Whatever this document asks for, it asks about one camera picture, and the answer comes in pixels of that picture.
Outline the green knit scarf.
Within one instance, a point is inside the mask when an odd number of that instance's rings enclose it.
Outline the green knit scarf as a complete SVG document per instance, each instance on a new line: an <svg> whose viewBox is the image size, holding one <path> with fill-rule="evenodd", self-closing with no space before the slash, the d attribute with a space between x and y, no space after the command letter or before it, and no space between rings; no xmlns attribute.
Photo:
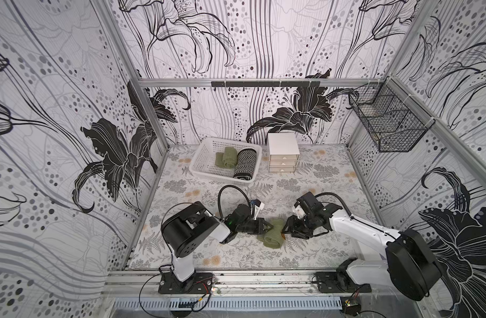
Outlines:
<svg viewBox="0 0 486 318"><path fill-rule="evenodd" d="M238 151L234 147L226 147L224 152L215 154L215 166L218 168L234 169L237 164Z"/></svg>
<svg viewBox="0 0 486 318"><path fill-rule="evenodd" d="M268 223L272 228L268 232L258 235L257 240L270 249L280 249L285 242L285 236L281 232L285 226L285 220L273 218Z"/></svg>

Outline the black white patterned knit scarf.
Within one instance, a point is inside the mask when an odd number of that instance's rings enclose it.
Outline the black white patterned knit scarf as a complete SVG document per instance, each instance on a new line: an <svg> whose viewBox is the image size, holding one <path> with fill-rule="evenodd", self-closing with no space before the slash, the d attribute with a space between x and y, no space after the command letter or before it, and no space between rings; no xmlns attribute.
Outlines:
<svg viewBox="0 0 486 318"><path fill-rule="evenodd" d="M241 150L237 155L233 178L250 181L253 178L256 162L257 152L255 149L245 148Z"/></svg>

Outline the white plastic perforated basket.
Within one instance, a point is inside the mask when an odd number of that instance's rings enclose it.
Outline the white plastic perforated basket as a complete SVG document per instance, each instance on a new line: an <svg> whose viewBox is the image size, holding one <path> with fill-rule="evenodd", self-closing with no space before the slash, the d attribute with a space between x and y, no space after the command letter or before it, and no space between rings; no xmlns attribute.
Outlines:
<svg viewBox="0 0 486 318"><path fill-rule="evenodd" d="M199 178L248 186L256 180L261 155L259 145L208 137L197 148L189 169Z"/></svg>

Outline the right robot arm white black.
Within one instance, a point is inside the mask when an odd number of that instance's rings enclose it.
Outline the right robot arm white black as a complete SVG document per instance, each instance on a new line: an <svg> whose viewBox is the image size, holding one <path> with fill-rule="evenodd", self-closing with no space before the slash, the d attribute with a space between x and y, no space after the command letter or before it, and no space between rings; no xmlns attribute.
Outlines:
<svg viewBox="0 0 486 318"><path fill-rule="evenodd" d="M379 254L379 260L349 258L337 269L337 282L343 290L350 284L394 287L405 297L420 301L442 278L443 269L420 233L413 229L398 231L356 217L337 194L338 203L322 203L319 195L306 193L294 204L294 214L283 235L309 240L325 234L340 233L351 237Z"/></svg>

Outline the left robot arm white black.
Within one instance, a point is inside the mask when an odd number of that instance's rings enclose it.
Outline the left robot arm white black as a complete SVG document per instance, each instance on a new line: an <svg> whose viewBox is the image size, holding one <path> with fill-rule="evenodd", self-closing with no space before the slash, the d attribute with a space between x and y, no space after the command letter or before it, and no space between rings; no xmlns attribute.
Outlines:
<svg viewBox="0 0 486 318"><path fill-rule="evenodd" d="M193 253L204 241L213 239L225 245L239 233L264 235L274 226L261 217L253 216L253 209L239 205L225 219L220 219L197 201L163 221L161 234L171 250L171 271L161 277L158 292L164 295L209 294L212 274L198 273Z"/></svg>

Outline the white small drawer box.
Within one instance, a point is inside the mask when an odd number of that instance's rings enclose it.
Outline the white small drawer box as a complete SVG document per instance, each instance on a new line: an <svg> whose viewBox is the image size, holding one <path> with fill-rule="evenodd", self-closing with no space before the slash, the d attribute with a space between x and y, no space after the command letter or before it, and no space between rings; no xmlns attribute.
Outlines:
<svg viewBox="0 0 486 318"><path fill-rule="evenodd" d="M269 172L293 173L299 163L300 151L294 133L269 133Z"/></svg>

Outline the small black electronics box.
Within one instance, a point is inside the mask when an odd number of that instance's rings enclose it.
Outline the small black electronics box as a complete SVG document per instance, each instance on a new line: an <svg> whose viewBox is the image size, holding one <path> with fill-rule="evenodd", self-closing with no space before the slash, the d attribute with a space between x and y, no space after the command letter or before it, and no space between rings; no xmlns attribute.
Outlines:
<svg viewBox="0 0 486 318"><path fill-rule="evenodd" d="M342 298L342 309L340 311L343 317L356 317L362 311L362 306L356 299Z"/></svg>

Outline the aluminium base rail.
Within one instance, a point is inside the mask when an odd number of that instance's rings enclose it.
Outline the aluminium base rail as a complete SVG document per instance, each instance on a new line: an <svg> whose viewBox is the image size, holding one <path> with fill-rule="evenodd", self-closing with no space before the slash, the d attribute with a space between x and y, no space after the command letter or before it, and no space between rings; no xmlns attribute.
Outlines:
<svg viewBox="0 0 486 318"><path fill-rule="evenodd" d="M198 280L189 291L205 293L214 288L220 295L349 295L356 291L353 283L341 284L336 270L197 270ZM160 287L167 294L173 291L174 275L168 269L113 271L108 274L103 294L130 297L155 295Z"/></svg>

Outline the black hook rail on wall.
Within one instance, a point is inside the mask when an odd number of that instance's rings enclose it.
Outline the black hook rail on wall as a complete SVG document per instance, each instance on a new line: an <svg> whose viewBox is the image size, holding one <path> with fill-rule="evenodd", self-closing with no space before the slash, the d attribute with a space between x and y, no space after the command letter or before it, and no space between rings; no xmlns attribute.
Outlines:
<svg viewBox="0 0 486 318"><path fill-rule="evenodd" d="M320 81L313 80L272 80L272 81L212 81L212 87L320 87Z"/></svg>

